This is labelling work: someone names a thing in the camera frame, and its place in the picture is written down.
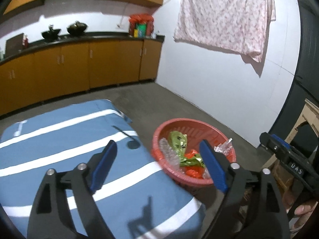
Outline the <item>person's right hand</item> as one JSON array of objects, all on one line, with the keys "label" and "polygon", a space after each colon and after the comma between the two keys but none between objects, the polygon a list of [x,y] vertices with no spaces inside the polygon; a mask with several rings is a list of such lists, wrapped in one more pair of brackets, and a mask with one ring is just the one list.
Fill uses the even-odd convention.
[{"label": "person's right hand", "polygon": [[[295,200],[296,200],[295,196],[291,190],[287,190],[283,194],[283,203],[285,205],[287,212],[290,210],[292,205],[295,203]],[[312,212],[316,208],[317,204],[318,204],[317,201],[308,201],[308,202],[301,204],[300,206],[298,206],[295,209],[294,215],[298,216],[298,220],[294,224],[290,225],[291,233],[297,232],[298,230],[300,230],[304,226],[304,224],[307,222],[307,220],[310,218]]]}]

